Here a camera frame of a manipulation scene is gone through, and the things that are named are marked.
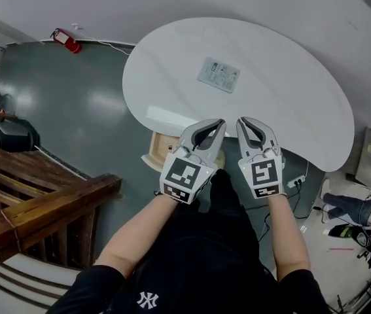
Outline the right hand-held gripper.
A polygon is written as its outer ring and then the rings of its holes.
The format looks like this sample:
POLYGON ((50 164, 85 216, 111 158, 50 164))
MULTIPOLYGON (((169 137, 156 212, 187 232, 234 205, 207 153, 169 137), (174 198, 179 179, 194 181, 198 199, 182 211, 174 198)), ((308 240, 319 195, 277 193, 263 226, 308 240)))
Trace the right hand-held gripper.
POLYGON ((254 199, 285 195, 283 188, 285 162, 271 127, 254 118, 242 116, 236 122, 236 131, 242 156, 238 166, 254 199), (250 139, 248 130, 254 133, 257 141, 250 139), (254 149, 262 152, 251 156, 254 149))

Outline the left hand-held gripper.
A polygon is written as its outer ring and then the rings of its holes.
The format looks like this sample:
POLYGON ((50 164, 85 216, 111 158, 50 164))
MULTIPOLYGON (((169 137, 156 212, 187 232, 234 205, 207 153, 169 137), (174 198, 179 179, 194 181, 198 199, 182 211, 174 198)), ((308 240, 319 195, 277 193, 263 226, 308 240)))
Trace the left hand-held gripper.
POLYGON ((226 131, 226 122, 211 118, 187 127, 180 145, 166 157, 160 192, 180 203, 191 204, 218 170, 215 163, 226 131))

